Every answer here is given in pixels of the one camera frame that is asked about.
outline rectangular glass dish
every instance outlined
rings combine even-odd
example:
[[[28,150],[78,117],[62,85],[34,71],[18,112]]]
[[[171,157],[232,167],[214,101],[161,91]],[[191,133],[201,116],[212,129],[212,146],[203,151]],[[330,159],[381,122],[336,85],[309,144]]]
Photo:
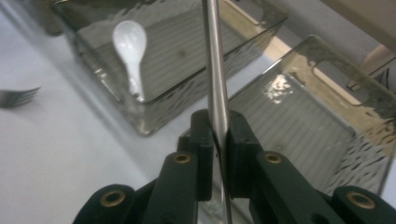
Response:
[[[349,80],[358,91],[347,88]],[[264,150],[285,155],[315,189],[332,195],[350,185],[381,194],[396,148],[396,97],[319,38],[287,53],[229,107],[245,116]],[[215,192],[218,201],[202,205],[213,220],[222,216]],[[248,200],[233,205],[236,217],[249,220]]]
[[[259,24],[219,1],[227,77],[261,56],[286,19],[271,0],[254,4],[262,8]],[[140,133],[153,133],[206,94],[201,1],[69,0],[53,6],[78,57]],[[129,93],[125,66],[112,43],[115,26],[126,20],[140,23],[148,37],[141,63],[143,102]]]

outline fork tines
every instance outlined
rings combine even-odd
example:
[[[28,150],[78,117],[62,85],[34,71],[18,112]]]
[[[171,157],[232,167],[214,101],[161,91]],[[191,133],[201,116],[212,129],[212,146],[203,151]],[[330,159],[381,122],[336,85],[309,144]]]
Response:
[[[28,91],[0,91],[0,107],[10,108],[25,105],[32,101],[40,88]]]

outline ceramic spoon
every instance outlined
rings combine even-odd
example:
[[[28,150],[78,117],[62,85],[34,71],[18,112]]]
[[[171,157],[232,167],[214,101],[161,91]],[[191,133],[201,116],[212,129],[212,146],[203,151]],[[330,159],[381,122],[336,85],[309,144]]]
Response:
[[[125,64],[130,82],[129,92],[138,101],[144,101],[140,63],[147,45],[145,29],[135,21],[122,21],[114,28],[113,44]]]

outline white surface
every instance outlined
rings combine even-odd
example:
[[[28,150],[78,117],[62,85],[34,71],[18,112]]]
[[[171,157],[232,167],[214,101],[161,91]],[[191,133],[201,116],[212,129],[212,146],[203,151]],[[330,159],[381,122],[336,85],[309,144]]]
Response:
[[[153,136],[141,137],[94,93],[78,87],[73,77],[83,78],[84,70],[64,36],[45,36],[4,10],[0,29],[0,89],[42,87],[32,103],[0,109],[0,223],[71,223],[101,187],[142,187],[176,150],[191,112],[206,105],[203,99]],[[229,83],[229,94],[268,65],[261,57],[244,69]],[[384,194],[393,206],[395,173]]]

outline metal rod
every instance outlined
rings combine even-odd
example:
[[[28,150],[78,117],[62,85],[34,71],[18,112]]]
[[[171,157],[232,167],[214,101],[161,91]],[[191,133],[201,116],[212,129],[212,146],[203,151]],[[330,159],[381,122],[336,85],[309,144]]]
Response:
[[[219,3],[203,0],[207,73],[209,75],[208,108],[221,171],[221,198],[224,223],[232,224],[230,196],[227,185],[226,140],[229,130],[227,86],[224,76],[223,51],[219,25]]]

